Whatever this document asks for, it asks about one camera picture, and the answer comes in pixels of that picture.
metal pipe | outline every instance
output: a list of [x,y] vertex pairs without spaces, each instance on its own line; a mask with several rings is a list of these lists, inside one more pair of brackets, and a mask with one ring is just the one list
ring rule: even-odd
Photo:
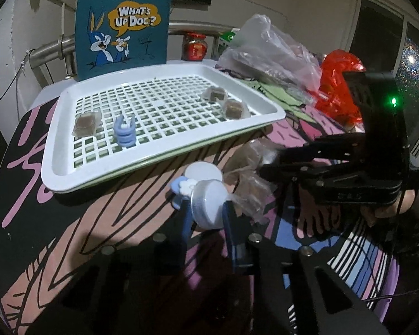
[[[209,37],[219,37],[220,34],[231,30],[232,27],[213,23],[191,22],[184,20],[172,20],[169,22],[169,35],[184,35],[187,32],[199,32]],[[61,35],[60,38],[45,44],[31,52],[29,64],[31,68],[37,68],[55,59],[64,59],[76,50],[75,36]]]
[[184,35],[187,32],[199,32],[208,37],[219,37],[222,33],[231,30],[232,26],[213,23],[192,22],[185,20],[172,20],[169,23],[169,35]]
[[73,53],[65,55],[65,70],[67,72],[65,79],[70,79],[78,75],[78,72],[76,70],[75,56],[73,55]]

white plastic tray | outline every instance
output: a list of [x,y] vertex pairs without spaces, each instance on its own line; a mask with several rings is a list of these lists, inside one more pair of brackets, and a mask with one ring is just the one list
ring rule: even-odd
[[[219,105],[200,98],[223,87],[246,102],[251,117],[225,120]],[[94,137],[72,136],[75,118],[101,110]],[[113,123],[137,117],[137,145],[122,148]],[[111,177],[285,118],[285,111],[254,89],[203,64],[148,66],[101,75],[66,88],[49,127],[42,161],[45,186],[71,192]]]

cartoon rabbit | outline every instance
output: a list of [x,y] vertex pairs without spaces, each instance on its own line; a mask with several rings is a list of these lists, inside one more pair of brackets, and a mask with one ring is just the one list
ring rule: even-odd
[[112,42],[112,45],[115,45],[116,50],[118,51],[115,56],[115,63],[119,61],[125,61],[128,58],[128,41],[130,40],[130,37],[127,37],[125,39],[118,38],[116,42]]
[[112,55],[106,50],[112,37],[110,35],[105,35],[99,31],[102,23],[104,22],[104,12],[98,18],[98,23],[95,29],[95,14],[91,12],[90,16],[90,25],[88,27],[88,37],[90,38],[90,50],[93,52],[98,52],[96,56],[96,61],[90,63],[90,65],[103,66],[104,64],[113,63]]

jar lid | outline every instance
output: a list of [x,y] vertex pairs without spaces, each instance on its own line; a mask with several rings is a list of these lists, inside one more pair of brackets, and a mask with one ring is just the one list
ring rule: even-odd
[[197,225],[205,230],[223,228],[222,208],[228,197],[221,181],[199,181],[191,194],[191,213]]
[[206,161],[196,161],[189,164],[183,175],[188,179],[194,179],[195,181],[223,181],[223,175],[220,169],[216,165]]
[[188,36],[192,37],[192,38],[197,38],[197,39],[205,39],[206,38],[205,34],[199,34],[197,32],[189,32]]

screw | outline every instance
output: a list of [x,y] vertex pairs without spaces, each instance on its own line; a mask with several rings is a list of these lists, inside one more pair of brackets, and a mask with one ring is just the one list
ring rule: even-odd
[[306,257],[310,257],[311,255],[314,254],[314,250],[311,247],[308,247],[308,246],[300,247],[299,251],[301,252],[302,255],[304,255]]
[[166,240],[166,236],[163,233],[155,233],[152,236],[152,240],[155,243],[162,243],[162,242],[164,242]]
[[262,240],[262,235],[260,235],[259,233],[251,233],[248,236],[248,240],[252,241],[253,243],[259,243]]
[[111,255],[111,254],[114,253],[114,251],[115,251],[115,247],[114,246],[103,246],[101,248],[101,253],[103,255]]

